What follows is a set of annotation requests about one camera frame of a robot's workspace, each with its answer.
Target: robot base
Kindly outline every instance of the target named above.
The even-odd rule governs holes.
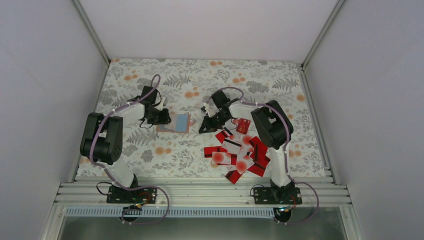
[[[295,187],[290,194],[288,194],[282,201],[275,199],[271,192],[271,187],[254,187],[254,204],[258,205],[293,205],[293,199],[295,199],[296,204],[302,204],[302,195],[301,190],[298,187]]]
[[[134,175],[130,188],[137,188],[139,183]],[[106,203],[108,204],[154,204],[158,190],[152,187],[145,187],[135,191],[127,191],[117,186],[110,186],[107,193]]]

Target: red card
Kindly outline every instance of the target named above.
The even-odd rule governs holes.
[[[218,139],[220,143],[223,143],[224,140],[229,136],[233,136],[233,134],[226,127],[224,127],[222,131],[218,132],[218,134],[215,135],[216,139]]]
[[[240,118],[240,121],[238,121],[238,125],[235,130],[241,134],[247,134],[250,124],[251,124],[250,120]]]
[[[249,172],[252,172],[258,176],[263,177],[265,173],[265,168],[261,167],[259,164],[255,163],[249,169],[247,169]]]
[[[257,146],[257,150],[259,154],[267,154],[268,147],[259,139],[259,137],[255,136],[249,141],[250,145],[252,145],[253,148]]]
[[[232,182],[232,184],[236,184],[237,183],[237,181],[239,180],[239,178],[241,177],[242,175],[240,174],[240,172],[239,171],[237,171],[237,170],[233,170],[233,171],[229,171],[226,175],[225,175],[225,177],[230,181],[230,182]]]
[[[253,162],[261,166],[262,168],[266,168],[270,163],[270,158],[265,155],[265,153],[260,152],[258,150],[259,146],[255,146],[254,151],[249,155],[253,159]]]
[[[208,158],[212,158],[213,152],[226,153],[227,150],[225,148],[222,148],[221,146],[205,146],[203,148],[203,152],[204,152],[204,157],[208,159]]]

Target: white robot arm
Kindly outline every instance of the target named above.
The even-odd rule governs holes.
[[[242,104],[240,101],[237,101],[229,106],[229,112],[233,118],[247,119],[254,122],[254,119],[252,117],[252,111],[258,108],[258,106],[249,106]],[[271,159],[270,163],[272,167],[271,181],[279,188],[289,184],[291,180],[284,171],[285,162],[283,147],[280,146],[278,149],[270,147],[269,158]]]
[[[132,104],[107,119],[102,130],[106,132],[106,136],[99,137],[97,140],[93,156],[96,163],[103,165],[105,170],[115,179],[112,182],[114,186],[119,187],[116,182],[126,188],[132,188],[136,185],[133,172],[120,158],[123,144],[123,128],[139,120],[147,120],[147,123],[152,125],[170,123],[171,118],[168,109],[163,108],[164,101],[165,98],[161,97],[160,102],[156,104],[152,104],[149,101]],[[102,113],[97,112],[92,112],[88,115],[80,145],[80,152],[83,156],[89,156],[94,134],[103,117]]]

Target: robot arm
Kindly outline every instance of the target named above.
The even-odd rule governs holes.
[[[215,132],[222,129],[225,122],[232,118],[243,118],[254,122],[259,139],[269,147],[271,159],[271,192],[273,197],[282,202],[287,195],[293,192],[295,184],[285,172],[285,157],[283,145],[287,140],[287,133],[281,119],[265,106],[243,104],[238,98],[230,100],[220,90],[213,94],[212,100],[219,109],[214,115],[204,117],[199,133]],[[288,126],[289,136],[293,133],[293,125],[277,101],[271,100],[266,105],[277,110]]]
[[[147,93],[150,89],[150,87],[145,86],[143,93]],[[128,102],[133,102],[139,97],[141,96],[137,96]],[[97,164],[103,165],[113,178],[124,187],[133,188],[137,187],[138,184],[133,172],[120,159],[123,128],[139,120],[147,121],[148,124],[152,125],[169,124],[171,122],[168,109],[163,108],[165,98],[161,98],[161,101],[156,104],[155,101],[156,94],[109,117],[101,130],[101,133],[106,132],[106,135],[99,136],[95,145],[93,160]],[[92,112],[88,115],[80,145],[81,155],[89,157],[93,138],[103,118],[102,113]]]

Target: orange flower pattern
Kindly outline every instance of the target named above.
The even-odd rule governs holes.
[[[96,112],[108,113],[139,95],[152,76],[160,74],[158,87],[167,99],[166,108],[177,114],[190,114],[188,133],[157,132],[156,127],[140,128],[139,122],[123,129],[121,158],[138,176],[144,177],[220,177],[227,166],[204,158],[203,147],[218,146],[214,133],[199,134],[204,113],[200,111],[209,96],[219,88],[236,86],[247,101],[277,100],[294,126],[289,149],[290,173],[294,177],[322,177],[323,161],[308,112],[296,64],[287,61],[128,59],[111,60]],[[240,97],[234,90],[229,98]],[[248,132],[257,136],[256,129]],[[83,157],[78,176],[103,176]],[[264,177],[271,174],[271,165]],[[256,178],[246,172],[243,177]]]

